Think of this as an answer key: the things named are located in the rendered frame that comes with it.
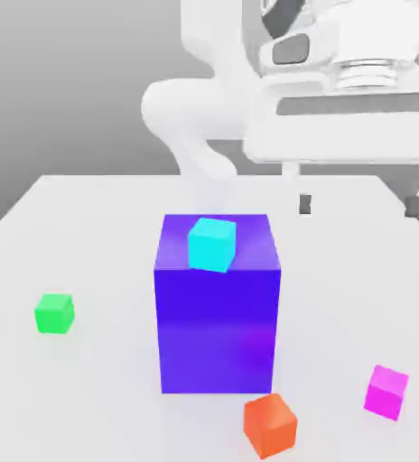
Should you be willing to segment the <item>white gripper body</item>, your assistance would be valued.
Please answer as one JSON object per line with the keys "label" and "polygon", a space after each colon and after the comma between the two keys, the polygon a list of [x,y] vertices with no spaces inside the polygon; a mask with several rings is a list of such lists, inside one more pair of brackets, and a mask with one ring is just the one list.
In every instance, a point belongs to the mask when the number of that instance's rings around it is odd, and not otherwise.
{"label": "white gripper body", "polygon": [[344,92],[269,79],[253,101],[244,152],[267,163],[419,163],[419,77]]}

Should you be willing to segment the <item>small magenta cube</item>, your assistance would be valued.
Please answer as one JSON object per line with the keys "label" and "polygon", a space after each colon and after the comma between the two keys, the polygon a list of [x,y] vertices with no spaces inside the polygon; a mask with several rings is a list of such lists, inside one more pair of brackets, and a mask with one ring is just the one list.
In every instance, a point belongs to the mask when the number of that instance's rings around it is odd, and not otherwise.
{"label": "small magenta cube", "polygon": [[398,421],[409,376],[376,365],[368,383],[364,409],[392,421]]}

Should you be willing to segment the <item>small green cube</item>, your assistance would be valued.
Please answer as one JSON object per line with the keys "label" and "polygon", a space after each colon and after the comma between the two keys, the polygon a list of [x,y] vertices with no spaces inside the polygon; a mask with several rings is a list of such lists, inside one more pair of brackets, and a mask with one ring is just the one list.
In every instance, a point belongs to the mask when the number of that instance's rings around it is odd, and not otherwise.
{"label": "small green cube", "polygon": [[66,334],[75,318],[70,294],[45,293],[34,309],[37,329],[43,334]]}

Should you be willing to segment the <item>large purple box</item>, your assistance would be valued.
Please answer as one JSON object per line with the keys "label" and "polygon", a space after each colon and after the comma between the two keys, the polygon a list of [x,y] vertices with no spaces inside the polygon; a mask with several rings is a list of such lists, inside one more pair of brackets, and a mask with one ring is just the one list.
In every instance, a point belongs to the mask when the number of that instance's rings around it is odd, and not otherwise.
{"label": "large purple box", "polygon": [[163,393],[270,393],[281,264],[265,215],[227,215],[237,251],[226,273],[191,269],[196,215],[163,219],[154,293]]}

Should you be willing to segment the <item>small cyan cube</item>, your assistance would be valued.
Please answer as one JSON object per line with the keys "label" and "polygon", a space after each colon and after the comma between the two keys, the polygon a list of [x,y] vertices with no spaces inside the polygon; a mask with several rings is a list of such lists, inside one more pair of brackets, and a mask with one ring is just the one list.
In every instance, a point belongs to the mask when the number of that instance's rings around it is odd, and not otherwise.
{"label": "small cyan cube", "polygon": [[237,224],[201,217],[188,233],[191,269],[226,273],[236,253]]}

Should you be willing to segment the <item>small orange cube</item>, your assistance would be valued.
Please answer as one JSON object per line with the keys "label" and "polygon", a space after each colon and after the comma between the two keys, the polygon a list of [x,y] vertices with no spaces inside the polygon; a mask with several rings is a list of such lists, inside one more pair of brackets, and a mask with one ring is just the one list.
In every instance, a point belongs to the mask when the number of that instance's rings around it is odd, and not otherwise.
{"label": "small orange cube", "polygon": [[297,425],[296,415],[278,393],[270,393],[244,406],[243,431],[261,459],[293,448]]}

